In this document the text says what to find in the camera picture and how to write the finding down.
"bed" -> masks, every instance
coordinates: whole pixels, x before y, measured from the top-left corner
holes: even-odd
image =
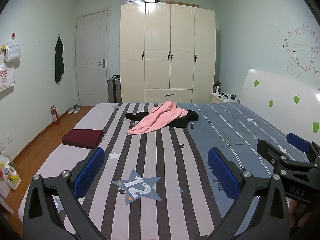
[[[273,173],[273,167],[257,153],[260,139],[292,160],[307,161],[281,131],[235,103],[178,104],[196,111],[199,120],[189,122],[187,128],[164,127],[127,136],[136,123],[124,115],[150,111],[154,106],[157,104],[99,104],[74,127],[106,132],[99,145],[105,150],[105,163],[79,202],[107,239],[205,239],[233,203],[207,163],[212,147],[219,147],[228,160],[258,177],[269,178]],[[60,144],[38,173],[58,176],[88,153],[88,149]],[[139,197],[126,195],[124,185],[128,182],[135,184]],[[18,211],[21,221],[25,200],[26,195]],[[252,201],[238,232],[248,225],[257,201],[257,197]],[[58,197],[55,202],[64,226],[75,233]]]

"blue gripper pad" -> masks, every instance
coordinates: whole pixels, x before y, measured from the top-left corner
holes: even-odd
[[[293,133],[288,133],[287,142],[304,153],[310,150],[309,144],[304,139],[300,138],[299,136]]]
[[[227,197],[234,200],[238,199],[240,194],[239,183],[214,149],[210,149],[208,152],[208,164],[227,194]]]
[[[87,160],[92,151],[95,151],[95,153],[93,152],[93,156],[90,158],[90,160]],[[87,162],[87,164],[84,166],[73,183],[73,196],[76,199],[83,198],[85,196],[91,183],[104,163],[105,153],[102,148],[95,147],[90,151],[90,153],[88,154],[88,157],[82,161]]]

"fire extinguisher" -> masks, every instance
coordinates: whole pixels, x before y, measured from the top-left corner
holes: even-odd
[[[60,122],[58,120],[58,113],[57,113],[56,107],[54,105],[51,106],[51,115],[52,115],[54,124],[58,125]]]

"door handle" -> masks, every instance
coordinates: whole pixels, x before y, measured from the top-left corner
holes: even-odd
[[[101,63],[101,64],[99,64],[99,66],[103,65],[103,68],[106,68],[106,59],[105,58],[102,61],[98,61],[98,63]]]

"person's hand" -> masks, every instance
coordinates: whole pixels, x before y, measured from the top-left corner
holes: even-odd
[[[289,221],[290,221],[290,228],[292,228],[294,226],[294,224],[296,223],[298,217],[297,217],[297,209],[299,207],[299,202],[295,201],[295,200],[290,200],[290,204],[289,204]],[[308,220],[309,216],[310,216],[311,212],[305,214],[302,218],[300,218],[300,220],[298,221],[298,227],[302,227],[305,222]]]

